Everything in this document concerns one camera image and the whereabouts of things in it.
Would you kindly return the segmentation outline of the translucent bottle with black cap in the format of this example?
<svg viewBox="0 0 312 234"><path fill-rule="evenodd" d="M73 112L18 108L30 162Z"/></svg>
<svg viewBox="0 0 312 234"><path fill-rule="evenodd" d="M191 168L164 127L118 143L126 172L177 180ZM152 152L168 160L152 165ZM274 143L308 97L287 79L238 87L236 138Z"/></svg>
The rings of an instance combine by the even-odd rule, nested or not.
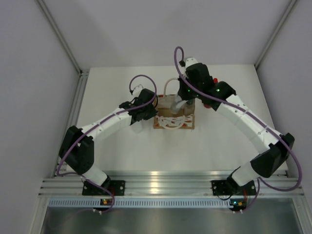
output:
<svg viewBox="0 0 312 234"><path fill-rule="evenodd" d="M131 125L132 130L136 133L139 134L143 130L143 124L142 121L135 122Z"/></svg>

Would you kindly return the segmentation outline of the red bottle with red cap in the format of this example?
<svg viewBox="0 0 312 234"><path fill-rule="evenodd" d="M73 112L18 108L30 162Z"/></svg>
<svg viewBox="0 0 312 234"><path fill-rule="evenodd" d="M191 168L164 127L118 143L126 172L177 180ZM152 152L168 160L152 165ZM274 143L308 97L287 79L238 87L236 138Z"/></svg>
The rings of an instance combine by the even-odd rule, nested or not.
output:
<svg viewBox="0 0 312 234"><path fill-rule="evenodd" d="M213 78L214 84L218 83L218 79L217 78ZM205 108L210 109L210 106L207 104L203 104Z"/></svg>

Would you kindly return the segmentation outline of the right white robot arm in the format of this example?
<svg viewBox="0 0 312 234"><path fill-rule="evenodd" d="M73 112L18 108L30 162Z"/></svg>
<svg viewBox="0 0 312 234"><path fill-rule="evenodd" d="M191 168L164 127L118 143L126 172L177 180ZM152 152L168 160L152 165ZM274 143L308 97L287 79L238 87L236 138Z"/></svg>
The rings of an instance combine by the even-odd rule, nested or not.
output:
<svg viewBox="0 0 312 234"><path fill-rule="evenodd" d="M207 65L190 58L179 63L184 77L179 78L178 97L187 102L199 99L214 111L227 118L253 144L258 155L235 169L226 179L225 187L232 194L242 191L247 183L258 177L269 178L286 161L294 137L281 134L262 123L243 103L228 83L215 82Z"/></svg>

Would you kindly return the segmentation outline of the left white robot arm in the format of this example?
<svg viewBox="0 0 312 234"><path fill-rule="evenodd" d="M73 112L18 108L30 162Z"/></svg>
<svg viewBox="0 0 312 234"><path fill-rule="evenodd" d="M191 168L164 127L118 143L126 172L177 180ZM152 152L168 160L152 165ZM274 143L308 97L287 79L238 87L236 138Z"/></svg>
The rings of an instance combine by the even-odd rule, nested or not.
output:
<svg viewBox="0 0 312 234"><path fill-rule="evenodd" d="M108 116L78 128L71 126L59 150L61 163L66 163L82 176L100 195L109 192L110 177L95 165L95 141L104 140L118 130L142 120L149 120L157 114L153 105L156 94L141 89L133 100L123 102Z"/></svg>

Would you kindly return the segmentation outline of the canvas bag with strawberry print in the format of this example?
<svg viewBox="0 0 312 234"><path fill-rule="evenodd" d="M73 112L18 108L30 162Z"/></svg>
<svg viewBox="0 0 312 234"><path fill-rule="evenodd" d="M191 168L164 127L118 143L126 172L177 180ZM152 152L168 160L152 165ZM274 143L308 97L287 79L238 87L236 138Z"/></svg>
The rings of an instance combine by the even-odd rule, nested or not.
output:
<svg viewBox="0 0 312 234"><path fill-rule="evenodd" d="M164 85L163 94L158 95L156 101L157 115L154 117L154 129L177 130L195 128L195 105L192 108L186 108L185 104L178 114L171 113L170 107L175 99L179 99L175 94L166 94L167 85L170 81L178 80L178 78L170 78Z"/></svg>

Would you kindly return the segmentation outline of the clear plastic sachet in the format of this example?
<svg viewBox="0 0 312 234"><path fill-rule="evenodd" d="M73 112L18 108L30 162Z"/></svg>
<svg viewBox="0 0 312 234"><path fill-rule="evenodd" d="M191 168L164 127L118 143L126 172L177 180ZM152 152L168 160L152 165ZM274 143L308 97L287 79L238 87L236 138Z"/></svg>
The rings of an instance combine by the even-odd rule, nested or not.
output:
<svg viewBox="0 0 312 234"><path fill-rule="evenodd" d="M175 99L170 107L171 113L176 115L186 103L186 100Z"/></svg>

